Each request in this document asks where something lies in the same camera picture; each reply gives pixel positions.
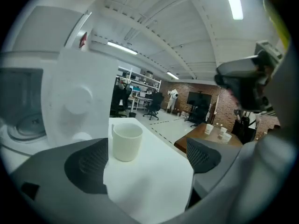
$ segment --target linear light fixture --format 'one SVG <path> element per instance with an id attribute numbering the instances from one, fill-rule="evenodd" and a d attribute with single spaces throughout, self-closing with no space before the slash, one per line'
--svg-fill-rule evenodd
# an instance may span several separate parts
<path id="1" fill-rule="evenodd" d="M 126 51 L 128 53 L 131 53 L 133 55 L 137 54 L 137 52 L 135 52 L 133 50 L 130 50 L 130 49 L 126 48 L 126 47 L 120 46 L 120 45 L 118 45 L 116 43 L 113 43 L 113 42 L 107 42 L 107 45 L 112 46 L 112 47 L 116 47 L 116 48 L 121 49 L 121 50 L 124 50 L 124 51 Z"/>
<path id="2" fill-rule="evenodd" d="M 166 72 L 166 74 L 169 75 L 169 76 L 171 76 L 172 78 L 175 78 L 176 80 L 178 80 L 178 78 L 175 75 L 171 74 L 169 71 Z"/>
<path id="3" fill-rule="evenodd" d="M 228 0 L 235 20 L 243 20 L 243 11 L 240 0 Z"/>

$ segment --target brick wall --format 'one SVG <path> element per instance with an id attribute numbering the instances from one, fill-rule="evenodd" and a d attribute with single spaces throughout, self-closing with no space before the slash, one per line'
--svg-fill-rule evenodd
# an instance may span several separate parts
<path id="1" fill-rule="evenodd" d="M 191 105 L 187 104 L 189 92 L 199 92 L 202 91 L 204 94 L 212 95 L 211 104 L 216 103 L 217 96 L 219 95 L 219 103 L 217 108 L 217 114 L 214 118 L 213 125 L 216 123 L 222 124 L 230 132 L 233 130 L 236 116 L 234 115 L 234 109 L 237 108 L 235 102 L 232 100 L 230 94 L 225 89 L 220 89 L 215 85 L 207 84 L 191 84 L 191 83 L 175 83 L 175 82 L 165 82 L 162 81 L 160 92 L 163 93 L 165 97 L 162 103 L 162 108 L 167 107 L 169 101 L 169 95 L 167 91 L 177 89 L 178 99 L 176 101 L 175 108 L 180 111 L 189 112 L 191 110 Z M 256 137 L 260 138 L 263 136 L 264 132 L 267 132 L 268 128 L 273 128 L 274 125 L 279 125 L 277 117 L 270 115 L 262 115 L 261 121 L 258 124 Z"/>
<path id="2" fill-rule="evenodd" d="M 178 99 L 175 104 L 175 108 L 181 111 L 189 112 L 191 110 L 191 105 L 187 104 L 188 94 L 189 92 L 200 92 L 203 94 L 212 95 L 211 104 L 215 103 L 217 100 L 217 95 L 219 93 L 219 87 L 215 85 L 207 85 L 207 84 L 191 84 L 191 83 L 176 83 L 176 82 L 166 82 L 162 81 L 160 92 L 163 93 L 165 97 L 162 102 L 162 108 L 166 109 L 169 101 L 169 95 L 167 95 L 167 91 L 171 91 L 177 89 L 178 91 Z"/>

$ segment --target white cup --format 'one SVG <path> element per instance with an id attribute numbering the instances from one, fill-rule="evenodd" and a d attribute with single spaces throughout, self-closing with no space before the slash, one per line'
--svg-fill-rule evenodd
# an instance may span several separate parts
<path id="1" fill-rule="evenodd" d="M 223 137 L 222 137 L 222 139 L 221 139 L 221 141 L 223 142 L 223 143 L 228 143 L 229 141 L 230 141 L 230 139 L 231 139 L 231 135 L 230 134 L 228 134 L 228 133 L 224 133 L 223 134 Z"/>
<path id="2" fill-rule="evenodd" d="M 210 134 L 211 131 L 213 130 L 213 128 L 214 128 L 213 125 L 207 124 L 207 125 L 206 125 L 205 134 Z"/>
<path id="3" fill-rule="evenodd" d="M 219 136 L 222 137 L 226 133 L 227 130 L 228 130 L 227 128 L 221 127 Z"/>
<path id="4" fill-rule="evenodd" d="M 113 156 L 120 161 L 132 161 L 138 154 L 142 133 L 135 124 L 112 125 Z"/>

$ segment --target floor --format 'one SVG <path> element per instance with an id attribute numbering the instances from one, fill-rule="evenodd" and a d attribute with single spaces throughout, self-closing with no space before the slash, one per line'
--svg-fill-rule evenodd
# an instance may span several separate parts
<path id="1" fill-rule="evenodd" d="M 175 141 L 182 138 L 189 133 L 194 127 L 190 127 L 193 123 L 185 121 L 185 118 L 176 116 L 174 114 L 165 113 L 160 110 L 158 113 L 159 120 L 149 116 L 143 115 L 146 113 L 143 110 L 134 111 L 136 113 L 136 119 L 146 126 L 153 134 L 161 139 L 165 144 L 173 148 L 182 156 L 186 157 L 186 154 L 174 147 Z"/>

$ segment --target trash bin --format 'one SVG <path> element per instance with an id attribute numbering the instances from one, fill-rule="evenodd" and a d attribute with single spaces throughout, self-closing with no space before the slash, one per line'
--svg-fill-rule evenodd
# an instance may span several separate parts
<path id="1" fill-rule="evenodd" d="M 136 118 L 136 113 L 130 112 L 129 113 L 129 118 Z"/>

